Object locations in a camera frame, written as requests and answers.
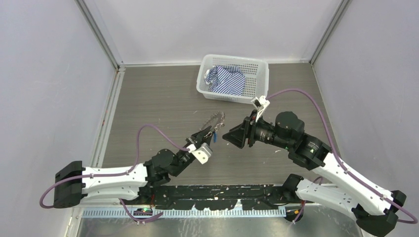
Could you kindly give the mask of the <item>blue key tag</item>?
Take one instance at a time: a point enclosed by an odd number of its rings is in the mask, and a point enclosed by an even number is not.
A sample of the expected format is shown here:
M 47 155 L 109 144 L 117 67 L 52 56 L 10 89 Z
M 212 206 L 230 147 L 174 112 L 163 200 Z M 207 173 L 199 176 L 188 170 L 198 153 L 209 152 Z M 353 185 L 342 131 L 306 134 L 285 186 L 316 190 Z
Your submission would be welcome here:
M 213 133 L 212 138 L 213 138 L 213 142 L 216 143 L 217 142 L 217 132 Z

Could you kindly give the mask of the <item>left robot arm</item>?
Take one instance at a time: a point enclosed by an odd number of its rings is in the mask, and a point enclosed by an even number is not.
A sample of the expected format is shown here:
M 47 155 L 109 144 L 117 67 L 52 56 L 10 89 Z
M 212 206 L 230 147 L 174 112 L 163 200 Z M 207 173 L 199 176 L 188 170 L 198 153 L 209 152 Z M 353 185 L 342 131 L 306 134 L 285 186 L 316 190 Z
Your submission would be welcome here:
M 147 204 L 152 192 L 146 187 L 158 187 L 177 177 L 193 161 L 204 164 L 212 155 L 212 126 L 192 134 L 185 146 L 174 153 L 161 149 L 150 160 L 133 166 L 98 168 L 84 167 L 73 161 L 55 174 L 53 208 L 63 209 L 97 199 L 135 200 Z

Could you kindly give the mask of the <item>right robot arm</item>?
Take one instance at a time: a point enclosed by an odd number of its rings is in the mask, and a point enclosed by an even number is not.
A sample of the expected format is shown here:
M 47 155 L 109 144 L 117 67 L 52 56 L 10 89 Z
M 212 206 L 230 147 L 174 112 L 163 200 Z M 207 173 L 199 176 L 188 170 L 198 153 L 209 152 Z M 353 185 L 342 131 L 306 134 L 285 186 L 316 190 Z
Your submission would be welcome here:
M 293 112 L 281 112 L 274 123 L 268 123 L 252 111 L 242 124 L 224 134 L 223 139 L 238 148 L 259 141 L 286 149 L 293 163 L 335 184 L 335 188 L 326 188 L 291 174 L 282 189 L 287 202 L 298 199 L 316 202 L 346 215 L 374 236 L 390 233 L 398 222 L 397 211 L 404 205 L 406 195 L 399 190 L 384 189 L 362 175 L 354 179 L 356 172 L 335 157 L 326 143 L 307 134 L 304 127 L 304 122 Z

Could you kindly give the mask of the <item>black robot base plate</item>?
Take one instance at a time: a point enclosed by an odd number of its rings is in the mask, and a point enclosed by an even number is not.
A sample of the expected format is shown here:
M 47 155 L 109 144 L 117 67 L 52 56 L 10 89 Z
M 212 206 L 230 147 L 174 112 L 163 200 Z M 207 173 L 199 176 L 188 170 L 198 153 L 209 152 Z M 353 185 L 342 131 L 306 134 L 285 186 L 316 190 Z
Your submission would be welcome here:
M 139 197 L 127 205 L 151 205 L 160 210 L 273 210 L 302 200 L 282 186 L 275 185 L 175 185 L 143 187 Z

